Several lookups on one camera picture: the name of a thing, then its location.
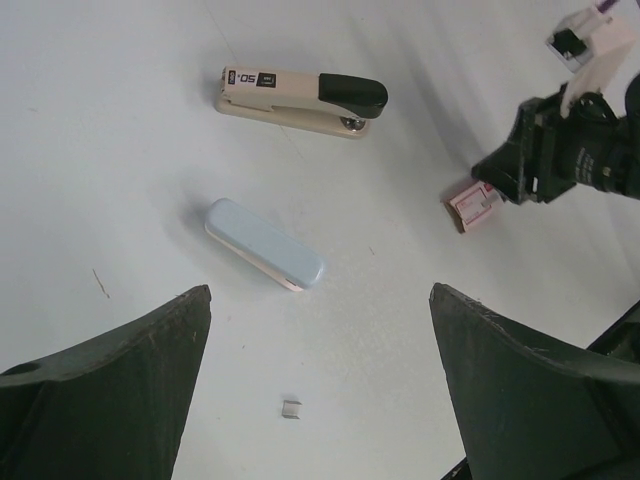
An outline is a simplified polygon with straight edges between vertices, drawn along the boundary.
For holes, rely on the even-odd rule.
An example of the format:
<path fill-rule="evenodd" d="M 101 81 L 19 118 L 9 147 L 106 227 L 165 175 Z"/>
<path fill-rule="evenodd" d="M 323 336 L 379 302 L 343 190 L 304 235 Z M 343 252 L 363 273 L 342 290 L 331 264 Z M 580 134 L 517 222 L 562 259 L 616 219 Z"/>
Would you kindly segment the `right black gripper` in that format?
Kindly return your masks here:
<path fill-rule="evenodd" d="M 637 200 L 639 78 L 626 87 L 622 117 L 595 92 L 580 95 L 564 117 L 566 89 L 520 104 L 507 139 L 472 167 L 472 178 L 514 204 L 549 203 L 576 185 Z"/>

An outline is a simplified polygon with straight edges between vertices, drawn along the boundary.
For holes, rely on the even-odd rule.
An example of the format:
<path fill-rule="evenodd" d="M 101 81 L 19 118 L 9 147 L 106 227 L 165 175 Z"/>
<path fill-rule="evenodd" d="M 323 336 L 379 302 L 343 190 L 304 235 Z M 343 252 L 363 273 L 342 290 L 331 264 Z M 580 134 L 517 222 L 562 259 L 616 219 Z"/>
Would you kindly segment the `beige black stapler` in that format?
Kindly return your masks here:
<path fill-rule="evenodd" d="M 387 88 L 368 78 L 227 66 L 215 108 L 235 117 L 360 139 L 388 100 Z"/>

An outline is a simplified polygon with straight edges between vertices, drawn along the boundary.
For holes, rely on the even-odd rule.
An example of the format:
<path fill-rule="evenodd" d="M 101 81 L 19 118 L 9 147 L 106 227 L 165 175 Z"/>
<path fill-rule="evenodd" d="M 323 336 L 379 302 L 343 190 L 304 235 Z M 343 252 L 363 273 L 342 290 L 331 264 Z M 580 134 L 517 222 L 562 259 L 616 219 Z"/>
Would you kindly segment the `red white staple box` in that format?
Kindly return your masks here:
<path fill-rule="evenodd" d="M 504 204 L 500 192 L 493 186 L 470 177 L 447 187 L 440 201 L 459 234 L 478 227 Z"/>

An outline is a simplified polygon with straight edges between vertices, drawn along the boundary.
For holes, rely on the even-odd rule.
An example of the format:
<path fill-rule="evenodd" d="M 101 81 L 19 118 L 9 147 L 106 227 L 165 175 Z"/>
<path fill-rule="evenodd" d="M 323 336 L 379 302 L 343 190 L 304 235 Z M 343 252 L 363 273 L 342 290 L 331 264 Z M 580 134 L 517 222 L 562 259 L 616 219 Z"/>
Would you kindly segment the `small staple strip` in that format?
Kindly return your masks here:
<path fill-rule="evenodd" d="M 298 400 L 284 399 L 282 403 L 281 416 L 285 419 L 299 420 L 302 403 Z"/>

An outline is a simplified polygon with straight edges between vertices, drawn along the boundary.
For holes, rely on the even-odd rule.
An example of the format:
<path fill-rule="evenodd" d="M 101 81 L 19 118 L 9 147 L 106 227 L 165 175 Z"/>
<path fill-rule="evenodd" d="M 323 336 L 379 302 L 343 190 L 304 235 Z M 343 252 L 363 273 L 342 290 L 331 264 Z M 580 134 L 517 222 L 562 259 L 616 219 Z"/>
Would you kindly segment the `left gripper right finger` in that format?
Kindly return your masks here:
<path fill-rule="evenodd" d="M 446 478 L 638 478 L 637 306 L 580 348 L 446 284 L 429 304 L 465 451 Z"/>

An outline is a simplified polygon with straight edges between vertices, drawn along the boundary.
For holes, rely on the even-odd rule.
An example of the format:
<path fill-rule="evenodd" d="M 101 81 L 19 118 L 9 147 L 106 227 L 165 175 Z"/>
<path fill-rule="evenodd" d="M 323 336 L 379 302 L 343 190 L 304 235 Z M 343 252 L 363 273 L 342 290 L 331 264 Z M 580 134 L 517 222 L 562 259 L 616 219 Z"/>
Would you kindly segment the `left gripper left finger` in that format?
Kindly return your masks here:
<path fill-rule="evenodd" d="M 208 286 L 1 374 L 4 479 L 169 479 L 208 339 Z"/>

